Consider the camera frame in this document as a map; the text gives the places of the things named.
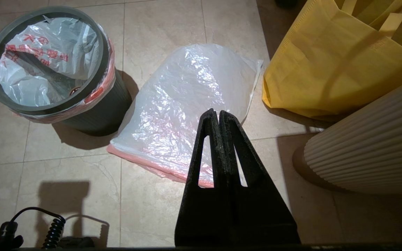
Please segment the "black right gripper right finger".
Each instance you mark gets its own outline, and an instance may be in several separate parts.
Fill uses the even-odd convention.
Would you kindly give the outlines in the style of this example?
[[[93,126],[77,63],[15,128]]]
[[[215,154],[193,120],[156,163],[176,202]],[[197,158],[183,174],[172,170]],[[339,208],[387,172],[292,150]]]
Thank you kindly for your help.
[[[238,119],[221,111],[233,242],[266,246],[300,244],[297,224]]]

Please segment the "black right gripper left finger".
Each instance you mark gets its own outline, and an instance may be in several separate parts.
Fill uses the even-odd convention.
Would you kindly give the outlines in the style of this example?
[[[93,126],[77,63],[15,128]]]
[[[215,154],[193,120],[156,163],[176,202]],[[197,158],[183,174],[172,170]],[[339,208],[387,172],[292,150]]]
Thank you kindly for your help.
[[[205,138],[209,138],[212,157],[213,188],[199,186],[201,161]],[[219,135],[217,113],[204,112],[199,121],[185,190],[174,230],[176,246],[217,246],[222,243],[225,209],[228,206],[222,140]]]

